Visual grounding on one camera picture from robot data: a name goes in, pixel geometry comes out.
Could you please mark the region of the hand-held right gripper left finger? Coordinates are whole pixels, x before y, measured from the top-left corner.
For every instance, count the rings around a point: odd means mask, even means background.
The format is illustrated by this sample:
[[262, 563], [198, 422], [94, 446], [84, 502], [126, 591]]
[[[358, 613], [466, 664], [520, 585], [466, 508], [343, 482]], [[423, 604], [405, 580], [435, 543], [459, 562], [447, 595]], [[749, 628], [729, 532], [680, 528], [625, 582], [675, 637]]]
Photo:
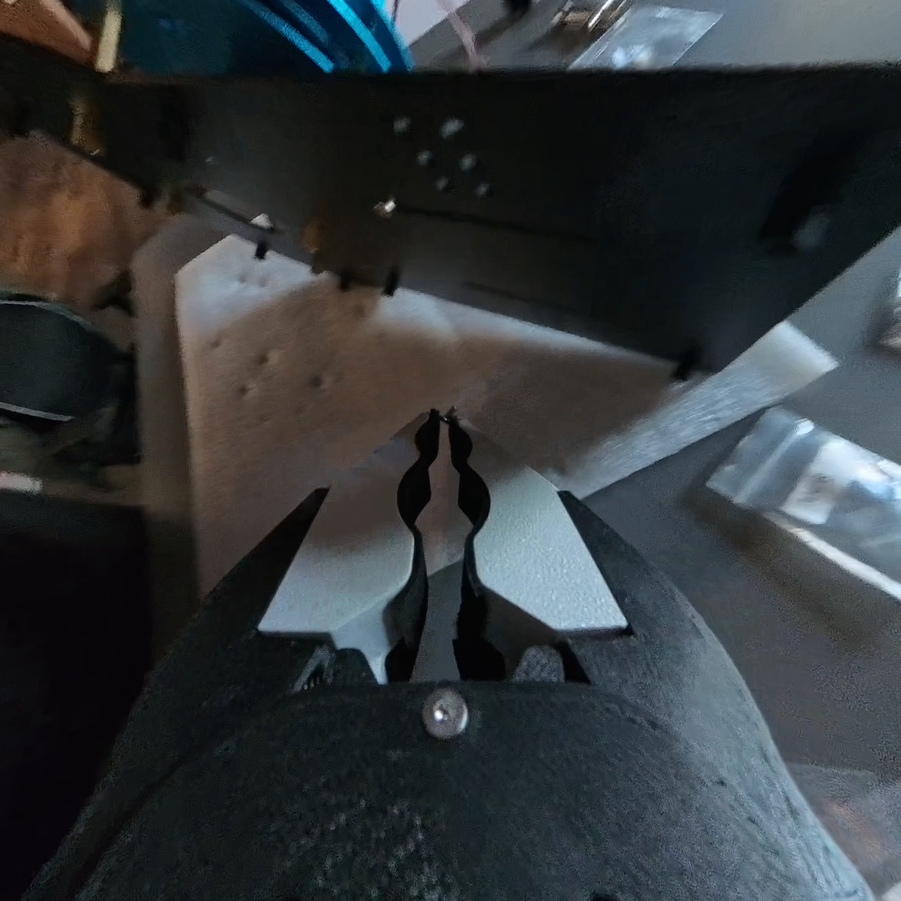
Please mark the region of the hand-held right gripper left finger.
[[258, 624], [261, 634], [356, 650], [377, 682], [409, 681], [428, 593], [417, 519], [432, 499], [438, 411], [332, 481]]

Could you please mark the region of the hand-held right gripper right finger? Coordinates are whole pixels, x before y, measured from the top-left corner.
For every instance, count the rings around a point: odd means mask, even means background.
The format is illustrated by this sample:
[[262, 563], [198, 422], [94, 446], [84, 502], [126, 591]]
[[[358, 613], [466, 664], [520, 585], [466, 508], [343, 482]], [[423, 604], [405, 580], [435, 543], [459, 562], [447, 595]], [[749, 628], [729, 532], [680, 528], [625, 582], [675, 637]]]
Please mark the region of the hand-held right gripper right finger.
[[628, 621], [557, 488], [471, 423], [448, 425], [470, 531], [455, 648], [522, 654], [628, 632]]

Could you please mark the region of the blue hobby robot arm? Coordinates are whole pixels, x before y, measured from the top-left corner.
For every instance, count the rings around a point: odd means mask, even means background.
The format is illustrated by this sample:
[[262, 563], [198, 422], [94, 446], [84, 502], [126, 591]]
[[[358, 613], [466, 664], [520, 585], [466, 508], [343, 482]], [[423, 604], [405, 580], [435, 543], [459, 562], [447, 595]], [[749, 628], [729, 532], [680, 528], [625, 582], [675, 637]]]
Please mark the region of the blue hobby robot arm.
[[100, 49], [2, 23], [2, 135], [36, 133], [218, 230], [333, 276], [704, 367], [706, 260], [741, 260], [834, 70], [899, 91], [899, 62], [679, 65], [719, 14], [631, 6], [544, 29], [557, 62], [490, 67], [449, 4], [100, 2]]

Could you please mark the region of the dark grey desk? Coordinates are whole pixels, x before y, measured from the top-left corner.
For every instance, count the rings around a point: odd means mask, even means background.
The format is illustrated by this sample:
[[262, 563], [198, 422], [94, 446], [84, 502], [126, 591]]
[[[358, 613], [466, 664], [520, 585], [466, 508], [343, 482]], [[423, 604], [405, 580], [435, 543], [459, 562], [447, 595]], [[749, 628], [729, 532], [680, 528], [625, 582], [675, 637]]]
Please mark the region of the dark grey desk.
[[[490, 67], [557, 62], [551, 2], [516, 21], [463, 2]], [[629, 2], [719, 14], [682, 66], [899, 62], [899, 2]], [[899, 463], [899, 354], [878, 344], [899, 230], [791, 317], [837, 360], [794, 412]], [[605, 487], [589, 506], [703, 614], [749, 683], [795, 778], [843, 850], [899, 899], [899, 603], [704, 484], [760, 414]]]

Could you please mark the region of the white foam sheet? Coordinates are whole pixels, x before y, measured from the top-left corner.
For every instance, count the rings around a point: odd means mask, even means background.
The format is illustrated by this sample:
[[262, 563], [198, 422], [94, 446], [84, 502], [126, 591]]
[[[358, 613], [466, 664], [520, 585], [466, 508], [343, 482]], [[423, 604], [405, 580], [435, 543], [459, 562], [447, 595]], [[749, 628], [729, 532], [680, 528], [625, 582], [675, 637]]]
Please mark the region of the white foam sheet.
[[169, 220], [133, 258], [143, 498], [160, 566], [202, 598], [312, 490], [456, 405], [585, 498], [837, 368], [784, 321], [723, 370], [671, 364]]

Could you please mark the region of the scattered clear screw bags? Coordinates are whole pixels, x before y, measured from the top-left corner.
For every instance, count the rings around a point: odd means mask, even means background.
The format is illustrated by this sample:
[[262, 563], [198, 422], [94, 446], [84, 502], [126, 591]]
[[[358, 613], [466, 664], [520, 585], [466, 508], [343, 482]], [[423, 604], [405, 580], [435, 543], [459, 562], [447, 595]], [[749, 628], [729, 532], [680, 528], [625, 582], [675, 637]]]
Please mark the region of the scattered clear screw bags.
[[858, 355], [878, 331], [899, 346], [899, 91], [850, 84], [834, 70], [822, 101], [830, 121], [812, 131], [786, 171], [753, 247], [741, 260], [706, 260], [704, 338], [691, 351], [722, 358], [740, 329], [760, 332], [718, 374], [601, 444], [548, 471], [561, 488], [589, 496], [768, 408], [711, 476], [708, 486], [756, 510], [852, 576], [899, 595], [899, 426], [892, 395], [882, 443], [888, 458], [850, 440], [864, 413], [844, 408], [869, 389], [827, 401], [837, 360]]

